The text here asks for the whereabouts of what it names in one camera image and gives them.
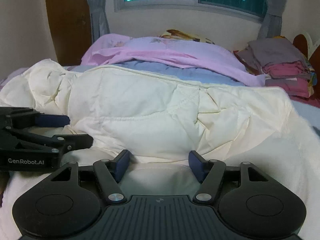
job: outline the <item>window frame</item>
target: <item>window frame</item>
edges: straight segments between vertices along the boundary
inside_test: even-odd
[[[115,12],[141,9],[187,9],[229,15],[257,23],[263,17],[221,4],[200,3],[200,0],[114,0]]]

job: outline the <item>stack of folded clothes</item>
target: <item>stack of folded clothes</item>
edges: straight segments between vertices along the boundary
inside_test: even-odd
[[[288,95],[309,98],[316,73],[304,55],[284,37],[248,42],[236,57],[255,75],[266,74],[266,86],[283,88]]]

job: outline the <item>white comforter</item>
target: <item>white comforter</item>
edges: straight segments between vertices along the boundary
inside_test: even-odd
[[[130,150],[135,164],[121,184],[127,195],[194,194],[190,150],[227,165],[251,161],[306,204],[300,237],[320,235],[320,141],[281,89],[205,85],[112,65],[75,73],[43,60],[1,90],[0,105],[66,114],[64,131],[94,138],[92,149],[63,162],[91,165]],[[12,176],[0,209],[1,240],[19,238],[12,205],[45,176]]]

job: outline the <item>pink blanket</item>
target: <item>pink blanket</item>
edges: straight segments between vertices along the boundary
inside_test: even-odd
[[[82,57],[81,65],[107,65],[128,60],[160,62],[179,68],[206,68],[247,86],[264,86],[265,75],[254,76],[228,50],[195,41],[118,34],[100,37]]]

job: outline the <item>round pad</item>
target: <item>round pad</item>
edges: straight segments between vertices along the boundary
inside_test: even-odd
[[[259,216],[275,216],[283,210],[280,199],[269,195],[257,195],[247,200],[247,208]]]
[[[301,227],[303,202],[281,185],[255,182],[225,194],[218,207],[222,219],[236,232],[253,238],[283,238]]]
[[[12,215],[21,232],[36,238],[64,238],[97,220],[101,207],[94,193],[69,181],[41,183],[13,205]]]
[[[60,194],[47,195],[36,202],[38,212],[47,216],[57,216],[66,213],[72,206],[72,199]]]

